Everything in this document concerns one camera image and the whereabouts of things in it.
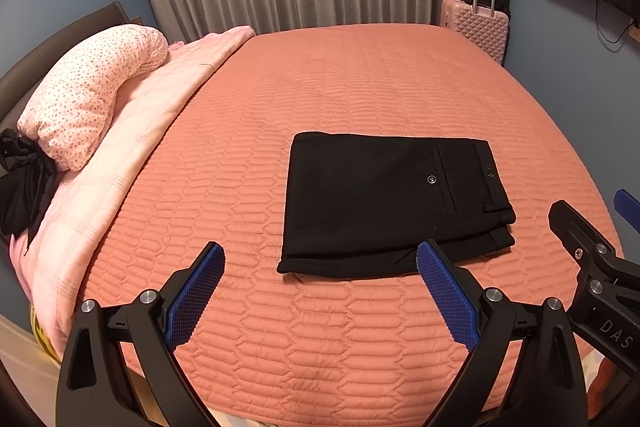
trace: metal screw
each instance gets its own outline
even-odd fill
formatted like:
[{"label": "metal screw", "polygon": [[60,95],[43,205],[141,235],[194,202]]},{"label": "metal screw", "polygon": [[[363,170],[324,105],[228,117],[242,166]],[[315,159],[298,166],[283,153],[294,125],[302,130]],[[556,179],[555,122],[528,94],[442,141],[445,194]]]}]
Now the metal screw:
[{"label": "metal screw", "polygon": [[561,310],[562,309],[562,302],[560,301],[560,299],[556,298],[556,297],[549,297],[546,300],[546,303],[549,305],[549,307],[552,310]]},{"label": "metal screw", "polygon": [[498,288],[489,288],[485,295],[491,302],[500,302],[503,296],[502,292],[498,290]]},{"label": "metal screw", "polygon": [[591,291],[596,295],[600,295],[602,293],[602,283],[600,281],[592,279],[589,286],[591,287]]},{"label": "metal screw", "polygon": [[93,310],[95,308],[95,301],[91,300],[91,299],[87,299],[86,301],[84,301],[82,303],[82,306],[80,306],[80,309],[84,312],[84,313],[88,313],[91,310]]},{"label": "metal screw", "polygon": [[146,290],[140,294],[140,302],[144,304],[151,304],[158,297],[158,293],[153,290]]}]

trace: yellow object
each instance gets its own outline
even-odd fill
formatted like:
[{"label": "yellow object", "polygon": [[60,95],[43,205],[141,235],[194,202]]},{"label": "yellow object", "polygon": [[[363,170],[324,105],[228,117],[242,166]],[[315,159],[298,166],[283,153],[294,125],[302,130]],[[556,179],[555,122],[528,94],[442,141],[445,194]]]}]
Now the yellow object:
[{"label": "yellow object", "polygon": [[56,365],[60,366],[60,358],[56,354],[56,350],[53,349],[49,338],[40,327],[38,323],[38,318],[36,317],[35,311],[33,310],[33,306],[29,305],[29,315],[31,319],[31,331],[33,331],[33,336],[36,338],[36,342],[42,348],[42,350],[47,353],[47,355],[56,363]]}]

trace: quilted stitching pattern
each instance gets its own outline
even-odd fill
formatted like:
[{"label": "quilted stitching pattern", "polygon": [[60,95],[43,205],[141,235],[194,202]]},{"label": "quilted stitching pattern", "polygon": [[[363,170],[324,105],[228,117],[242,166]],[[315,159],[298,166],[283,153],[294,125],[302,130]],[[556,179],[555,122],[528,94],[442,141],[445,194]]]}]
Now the quilted stitching pattern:
[{"label": "quilted stitching pattern", "polygon": [[[201,87],[149,157],[80,295],[103,306],[130,301],[189,266],[207,241],[223,245],[226,272],[176,350],[213,409],[290,427],[418,427],[466,356],[418,275],[276,272],[289,147],[308,130],[488,140],[518,216],[516,245],[466,267],[511,299],[571,301],[576,266],[546,221],[560,198],[619,247],[558,128],[461,35],[358,25],[258,36]],[[499,404],[517,350],[487,407]],[[132,349],[126,357],[139,367]]]},{"label": "quilted stitching pattern", "polygon": [[465,4],[460,10],[450,14],[450,17],[452,27],[461,35],[485,51],[498,64],[502,63],[509,31],[509,19],[504,13],[496,12],[496,17],[490,19],[475,14],[472,7]]}]

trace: pink suitcase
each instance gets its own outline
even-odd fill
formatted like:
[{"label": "pink suitcase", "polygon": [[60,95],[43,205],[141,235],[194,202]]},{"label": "pink suitcase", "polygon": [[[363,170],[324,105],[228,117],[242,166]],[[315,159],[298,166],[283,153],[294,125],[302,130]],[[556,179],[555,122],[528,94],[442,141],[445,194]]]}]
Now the pink suitcase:
[{"label": "pink suitcase", "polygon": [[440,26],[464,35],[498,64],[502,64],[509,18],[494,7],[495,0],[491,0],[491,8],[478,6],[478,0],[474,0],[472,6],[460,0],[443,0]]}]

